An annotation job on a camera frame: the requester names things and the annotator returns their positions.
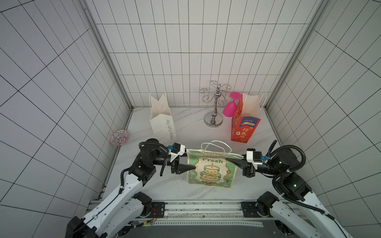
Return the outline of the green Fresh paper bag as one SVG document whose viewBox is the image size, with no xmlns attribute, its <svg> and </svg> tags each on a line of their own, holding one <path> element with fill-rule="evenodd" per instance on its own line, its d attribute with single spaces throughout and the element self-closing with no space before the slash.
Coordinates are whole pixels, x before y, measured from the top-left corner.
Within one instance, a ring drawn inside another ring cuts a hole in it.
<svg viewBox="0 0 381 238">
<path fill-rule="evenodd" d="M 242 155 L 232 152 L 223 141 L 202 143 L 200 149 L 187 149 L 188 164 L 195 169 L 187 172 L 188 184 L 206 185 L 230 189 L 237 166 L 228 159 L 241 160 Z"/>
</svg>

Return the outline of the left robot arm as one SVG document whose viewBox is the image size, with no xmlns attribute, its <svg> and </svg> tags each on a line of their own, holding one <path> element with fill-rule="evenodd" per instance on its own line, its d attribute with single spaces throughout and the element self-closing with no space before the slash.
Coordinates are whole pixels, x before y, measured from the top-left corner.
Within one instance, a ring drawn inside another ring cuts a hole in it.
<svg viewBox="0 0 381 238">
<path fill-rule="evenodd" d="M 195 169 L 180 163 L 180 157 L 186 156 L 182 144 L 165 146 L 151 138 L 139 143 L 139 149 L 133 164 L 121 171 L 120 185 L 82 218 L 73 217 L 67 224 L 65 237 L 112 238 L 137 217 L 148 217 L 151 212 L 157 215 L 152 198 L 142 192 L 156 173 L 156 167 L 160 165 L 163 172 L 170 166 L 171 172 L 177 175 Z"/>
</svg>

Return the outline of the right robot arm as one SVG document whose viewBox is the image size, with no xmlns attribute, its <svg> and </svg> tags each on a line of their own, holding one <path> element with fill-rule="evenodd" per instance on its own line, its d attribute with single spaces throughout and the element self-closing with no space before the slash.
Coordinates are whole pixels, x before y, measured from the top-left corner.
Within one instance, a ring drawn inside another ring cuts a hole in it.
<svg viewBox="0 0 381 238">
<path fill-rule="evenodd" d="M 317 198 L 307 182 L 297 174 L 307 160 L 295 145 L 276 148 L 274 140 L 264 155 L 249 148 L 239 159 L 227 161 L 242 169 L 243 176 L 257 173 L 271 179 L 276 194 L 265 192 L 255 202 L 243 202 L 244 217 L 275 218 L 285 234 L 301 238 L 349 238 L 350 234 L 337 222 Z"/>
</svg>

